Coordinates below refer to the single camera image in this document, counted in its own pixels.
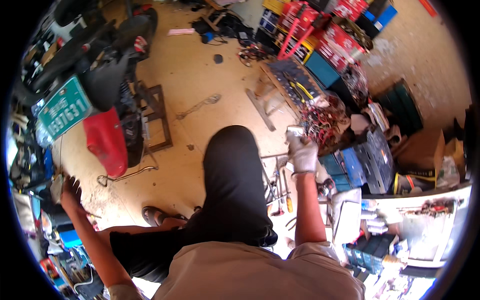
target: tangle of wires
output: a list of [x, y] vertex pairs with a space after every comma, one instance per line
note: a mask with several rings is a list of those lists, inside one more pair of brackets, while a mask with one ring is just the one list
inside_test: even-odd
[[340, 133], [339, 124], [347, 124], [345, 105], [334, 93], [326, 94], [330, 104], [326, 108], [303, 105], [301, 107], [302, 123], [308, 137], [319, 147], [333, 145]]
[[268, 57], [268, 55], [269, 54], [267, 52], [263, 51], [253, 43], [243, 46], [237, 53], [237, 57], [239, 58], [240, 62], [249, 68], [252, 67], [251, 60], [264, 60]]

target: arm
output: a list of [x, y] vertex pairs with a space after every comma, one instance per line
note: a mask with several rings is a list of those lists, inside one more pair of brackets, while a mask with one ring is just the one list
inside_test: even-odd
[[107, 288], [118, 284], [136, 288], [112, 249], [101, 240], [88, 221], [87, 212], [80, 204], [82, 189], [79, 181], [75, 182], [75, 177], [68, 176], [64, 180], [61, 205], [72, 221], [103, 283]]
[[297, 192], [295, 245], [326, 241], [325, 224], [318, 207], [318, 192], [314, 173], [297, 175]]
[[326, 241], [325, 224], [318, 207], [318, 192], [315, 182], [317, 172], [318, 145], [302, 141], [300, 137], [287, 133], [288, 156], [297, 174], [297, 227], [295, 245], [306, 242]]

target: black shorts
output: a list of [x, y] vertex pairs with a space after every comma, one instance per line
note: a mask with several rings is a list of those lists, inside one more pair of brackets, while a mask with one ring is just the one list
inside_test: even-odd
[[252, 133], [238, 125], [223, 128], [211, 138], [203, 164], [205, 203], [184, 229], [110, 233], [113, 253], [130, 276], [162, 282], [173, 256], [183, 246], [199, 242], [243, 242], [260, 247], [276, 243]]

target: sandal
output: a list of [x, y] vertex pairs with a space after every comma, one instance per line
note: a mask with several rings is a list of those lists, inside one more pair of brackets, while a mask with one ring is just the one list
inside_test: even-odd
[[[160, 215], [156, 220], [157, 222], [155, 222], [156, 212], [160, 212]], [[170, 216], [160, 208], [156, 208], [154, 206], [145, 206], [144, 208], [142, 208], [142, 216], [144, 217], [145, 222], [147, 222], [152, 227], [157, 227], [158, 225], [162, 224], [163, 220], [165, 220], [166, 218], [175, 218], [175, 219], [188, 221], [188, 219], [181, 214]]]

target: hand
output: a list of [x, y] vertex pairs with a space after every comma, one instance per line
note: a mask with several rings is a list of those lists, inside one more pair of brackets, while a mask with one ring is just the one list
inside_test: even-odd
[[304, 144], [299, 136], [287, 132], [288, 158], [292, 161], [294, 171], [298, 173], [316, 173], [318, 145], [312, 141]]
[[68, 212], [78, 212], [80, 214], [87, 215], [81, 204], [82, 188], [80, 187], [80, 181], [75, 177], [68, 175], [63, 179], [63, 189], [60, 197], [60, 204], [63, 209]]

